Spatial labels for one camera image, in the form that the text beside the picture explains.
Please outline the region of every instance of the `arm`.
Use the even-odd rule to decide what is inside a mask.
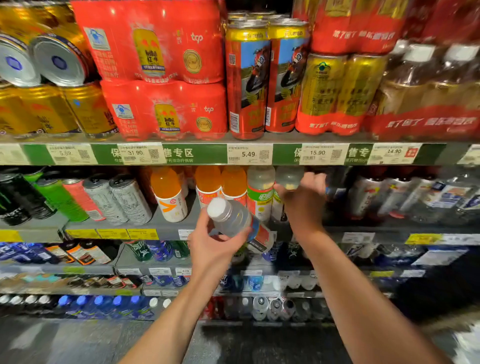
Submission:
[[[204,208],[195,230],[189,236],[192,256],[190,282],[123,357],[120,364],[182,362],[198,317],[228,269],[232,256],[247,240],[249,233],[249,229],[246,229],[231,239],[224,235],[210,237],[207,227],[209,221]]]
[[[355,364],[451,361],[369,281],[322,227],[325,175],[305,173],[295,191],[276,184],[297,240],[318,275],[332,317]]]

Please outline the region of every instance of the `hand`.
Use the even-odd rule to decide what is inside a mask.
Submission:
[[[225,235],[209,236],[213,223],[206,207],[200,212],[197,226],[188,237],[192,256],[192,280],[207,279],[216,285],[222,279],[232,256],[247,241],[251,228],[246,227],[233,238]]]
[[[325,204],[324,173],[306,172],[296,190],[287,190],[276,183],[274,188],[283,203],[290,226],[297,240],[308,241],[313,233],[324,231],[322,214]]]

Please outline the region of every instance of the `green can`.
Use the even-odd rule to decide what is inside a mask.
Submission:
[[[178,259],[187,259],[190,256],[190,249],[184,240],[171,240],[170,244],[173,247],[173,252]]]
[[[35,186],[35,182],[43,176],[43,171],[46,167],[25,167],[20,169],[20,173],[24,176],[24,178],[30,182],[31,185]]]
[[[48,203],[64,214],[70,221],[81,222],[88,219],[88,215],[72,195],[63,187],[61,180],[46,180],[39,178],[35,188],[47,199]]]
[[[135,258],[139,262],[146,262],[153,258],[152,252],[143,240],[132,240],[131,242],[125,242],[125,244],[134,252]]]

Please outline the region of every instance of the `can with motorcyclist graphic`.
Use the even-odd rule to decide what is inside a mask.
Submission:
[[[237,139],[260,138],[264,133],[270,63],[267,22],[228,24],[225,53],[230,130]]]
[[[265,130],[285,133],[295,128],[310,33],[308,22],[277,19],[268,27],[272,42]]]

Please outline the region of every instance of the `yellow price label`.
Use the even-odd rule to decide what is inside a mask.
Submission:
[[[156,229],[127,229],[130,239],[134,240],[159,240]]]
[[[72,238],[76,239],[100,239],[95,229],[82,229],[82,230],[65,230]]]
[[[395,272],[392,270],[374,270],[370,272],[371,278],[389,278],[393,276]]]
[[[0,230],[0,241],[8,243],[19,243],[24,240],[17,230]]]
[[[410,234],[405,244],[432,245],[441,240],[442,234]]]
[[[85,273],[85,268],[83,267],[64,267],[62,269],[64,273],[67,274],[84,274]]]
[[[131,290],[116,290],[116,296],[133,296],[133,292]]]
[[[97,229],[102,239],[130,239],[127,229]]]

